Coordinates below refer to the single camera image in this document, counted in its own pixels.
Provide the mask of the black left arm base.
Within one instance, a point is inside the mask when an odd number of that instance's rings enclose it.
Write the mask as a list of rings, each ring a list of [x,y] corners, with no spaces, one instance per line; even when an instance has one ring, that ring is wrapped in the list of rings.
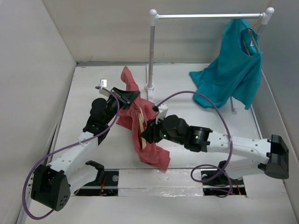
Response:
[[[74,192],[76,196],[118,196],[118,169],[105,169],[102,164],[95,161],[85,163],[97,170],[94,181],[85,184]]]

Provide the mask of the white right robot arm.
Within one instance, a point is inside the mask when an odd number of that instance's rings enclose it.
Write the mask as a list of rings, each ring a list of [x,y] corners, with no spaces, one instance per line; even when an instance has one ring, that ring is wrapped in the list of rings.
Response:
[[[170,115],[163,120],[148,121],[141,136],[148,143],[168,140],[192,152],[241,156],[242,159],[238,161],[219,163],[221,169],[216,171],[216,178],[220,183],[262,173],[274,179],[289,178],[289,149],[279,135],[257,140],[229,137],[209,128],[190,126],[184,119]]]

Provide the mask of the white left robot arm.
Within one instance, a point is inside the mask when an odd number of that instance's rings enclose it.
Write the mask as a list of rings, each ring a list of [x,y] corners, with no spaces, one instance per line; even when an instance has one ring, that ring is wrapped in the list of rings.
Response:
[[[90,182],[99,185],[104,181],[104,166],[87,157],[105,139],[119,111],[128,109],[140,92],[115,87],[102,91],[108,99],[97,98],[92,102],[90,116],[76,143],[48,165],[35,168],[31,199],[60,211],[82,186]]]

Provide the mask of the light wooden hanger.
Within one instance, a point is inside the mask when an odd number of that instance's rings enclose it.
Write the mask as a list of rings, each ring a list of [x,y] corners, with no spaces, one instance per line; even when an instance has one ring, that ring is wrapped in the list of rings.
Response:
[[[138,121],[139,121],[140,133],[142,133],[144,131],[144,126],[143,126],[144,117],[143,117],[143,112],[142,112],[141,108],[139,108],[139,113],[137,116],[138,116]],[[146,147],[147,143],[146,143],[146,140],[142,136],[140,138],[141,138],[141,145],[142,145],[141,150],[143,150]]]

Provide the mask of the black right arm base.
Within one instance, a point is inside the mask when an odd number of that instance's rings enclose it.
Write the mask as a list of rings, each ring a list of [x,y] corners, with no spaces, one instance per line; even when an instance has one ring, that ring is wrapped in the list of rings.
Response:
[[[208,179],[218,172],[216,168],[201,168],[201,178]],[[245,196],[246,189],[243,179],[231,179],[232,189],[230,195]],[[227,177],[221,173],[215,179],[203,183],[204,196],[225,196],[229,191],[230,185]]]

